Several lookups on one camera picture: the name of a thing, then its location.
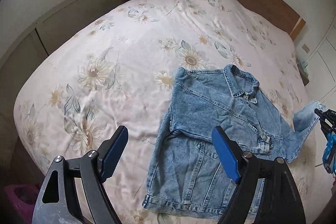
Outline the pink plastic bin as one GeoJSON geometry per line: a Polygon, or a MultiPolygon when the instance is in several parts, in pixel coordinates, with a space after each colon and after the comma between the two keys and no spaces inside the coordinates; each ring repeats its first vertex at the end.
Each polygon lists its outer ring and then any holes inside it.
{"type": "Polygon", "coordinates": [[[24,223],[32,222],[34,206],[40,188],[40,184],[8,185],[4,187],[8,200],[24,223]]]}

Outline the bedside table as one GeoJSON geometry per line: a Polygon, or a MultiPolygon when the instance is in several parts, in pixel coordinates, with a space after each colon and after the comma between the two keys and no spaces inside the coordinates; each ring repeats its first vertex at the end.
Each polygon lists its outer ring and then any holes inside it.
{"type": "Polygon", "coordinates": [[[297,63],[297,67],[298,67],[299,75],[302,79],[303,85],[306,86],[309,83],[308,75],[300,63],[297,63]]]}

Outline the floral white bed cover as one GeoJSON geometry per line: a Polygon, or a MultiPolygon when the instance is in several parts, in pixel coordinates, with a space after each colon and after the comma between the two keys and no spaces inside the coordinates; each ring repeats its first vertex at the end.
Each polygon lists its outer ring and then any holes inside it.
{"type": "Polygon", "coordinates": [[[142,207],[147,169],[170,104],[178,68],[228,64],[259,81],[292,125],[308,99],[290,36],[236,0],[132,0],[83,28],[53,52],[21,88],[14,106],[19,137],[42,172],[56,155],[79,157],[124,125],[129,141],[105,189],[124,223],[212,223],[217,165],[187,207],[206,217],[142,207]]]}

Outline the white wardrobe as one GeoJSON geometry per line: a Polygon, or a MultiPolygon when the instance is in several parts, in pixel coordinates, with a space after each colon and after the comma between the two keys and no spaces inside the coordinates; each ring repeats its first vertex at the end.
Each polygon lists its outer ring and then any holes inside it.
{"type": "Polygon", "coordinates": [[[335,26],[328,30],[309,30],[305,26],[294,41],[298,62],[306,71],[307,95],[335,109],[335,26]]]}

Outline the blue denim jacket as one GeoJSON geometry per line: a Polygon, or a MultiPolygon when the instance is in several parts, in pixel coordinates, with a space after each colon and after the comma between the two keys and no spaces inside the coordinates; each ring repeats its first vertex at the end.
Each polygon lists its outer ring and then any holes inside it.
{"type": "Polygon", "coordinates": [[[310,102],[288,124],[250,73],[230,64],[213,71],[179,68],[169,109],[149,164],[147,210],[218,220],[236,184],[227,177],[212,142],[220,126],[260,159],[293,161],[318,121],[310,102]]]}

